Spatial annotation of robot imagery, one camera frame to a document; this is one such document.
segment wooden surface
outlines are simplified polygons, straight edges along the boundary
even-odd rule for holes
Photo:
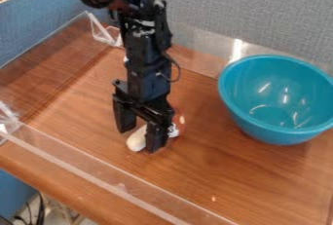
[[[2,70],[0,100],[23,120],[239,224],[331,224],[333,131],[291,147],[251,139],[217,93],[227,61],[174,46],[169,53],[188,69],[169,100],[186,116],[186,132],[157,154],[130,152],[112,105],[124,50],[92,43],[84,27]],[[11,142],[0,147],[0,167],[101,224],[168,224]]]

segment plastic bowl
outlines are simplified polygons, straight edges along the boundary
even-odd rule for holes
[[[249,56],[219,78],[221,98],[247,134],[280,145],[303,143],[333,127],[333,80],[287,56]]]

